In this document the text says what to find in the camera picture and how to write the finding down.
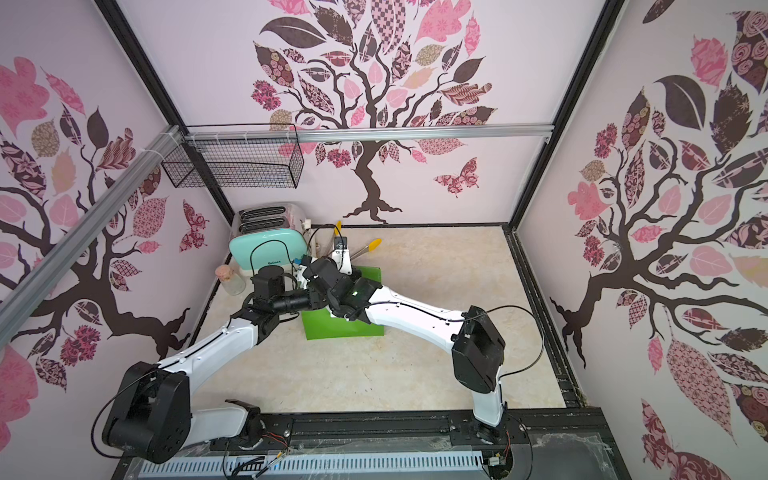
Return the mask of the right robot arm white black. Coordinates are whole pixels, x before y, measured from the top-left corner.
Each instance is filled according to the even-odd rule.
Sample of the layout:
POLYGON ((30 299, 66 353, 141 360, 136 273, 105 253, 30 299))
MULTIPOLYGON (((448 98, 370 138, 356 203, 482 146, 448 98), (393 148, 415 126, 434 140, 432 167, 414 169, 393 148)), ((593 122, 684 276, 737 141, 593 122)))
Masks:
POLYGON ((506 342, 485 310, 446 310, 418 302, 377 281, 345 273, 328 257, 304 256, 300 266, 304 284, 326 301, 333 316, 400 330, 450 354, 455 379, 471 392, 475 420, 487 427, 501 424, 499 381, 506 342))

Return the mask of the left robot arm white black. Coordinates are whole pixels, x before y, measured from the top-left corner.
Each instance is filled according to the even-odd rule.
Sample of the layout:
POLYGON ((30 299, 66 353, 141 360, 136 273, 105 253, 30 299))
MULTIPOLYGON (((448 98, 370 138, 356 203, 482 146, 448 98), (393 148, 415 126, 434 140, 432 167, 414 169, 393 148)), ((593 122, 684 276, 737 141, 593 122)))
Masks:
POLYGON ((324 296, 311 287, 286 290, 287 277, 280 267, 261 268, 251 293, 222 328, 172 357, 131 366, 100 412, 103 431, 92 434, 92 441, 156 464, 217 439, 258 443, 264 434, 258 407, 229 400, 219 408, 194 410, 191 399, 217 371, 265 341, 287 315, 325 307, 324 296))

